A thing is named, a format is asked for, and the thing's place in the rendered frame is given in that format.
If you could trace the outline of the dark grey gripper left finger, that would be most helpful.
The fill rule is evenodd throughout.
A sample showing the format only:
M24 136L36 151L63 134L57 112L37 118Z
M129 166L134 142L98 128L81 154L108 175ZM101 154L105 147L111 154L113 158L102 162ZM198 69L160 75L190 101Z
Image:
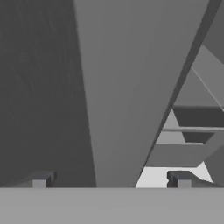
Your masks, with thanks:
M53 186L56 178L56 171L35 171L25 179L14 184L13 187L49 188Z

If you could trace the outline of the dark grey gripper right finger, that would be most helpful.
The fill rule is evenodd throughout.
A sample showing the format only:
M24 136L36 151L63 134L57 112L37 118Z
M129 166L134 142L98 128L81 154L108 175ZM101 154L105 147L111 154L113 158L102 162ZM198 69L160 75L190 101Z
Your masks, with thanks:
M167 187L175 188L206 188L217 187L218 185L206 180L198 178L190 171L168 171L167 172Z

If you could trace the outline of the grey fridge shelf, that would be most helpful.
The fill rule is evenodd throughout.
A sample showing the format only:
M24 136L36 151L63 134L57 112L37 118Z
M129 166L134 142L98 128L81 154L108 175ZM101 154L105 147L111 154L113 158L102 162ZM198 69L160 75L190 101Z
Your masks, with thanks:
M177 127L163 128L162 131L168 132L222 132L224 127Z

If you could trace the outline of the dark grey fridge door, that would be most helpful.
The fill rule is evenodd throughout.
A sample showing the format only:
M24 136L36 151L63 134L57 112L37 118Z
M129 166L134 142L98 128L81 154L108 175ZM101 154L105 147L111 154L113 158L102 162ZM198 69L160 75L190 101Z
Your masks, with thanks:
M0 184L94 187L74 0L0 0Z

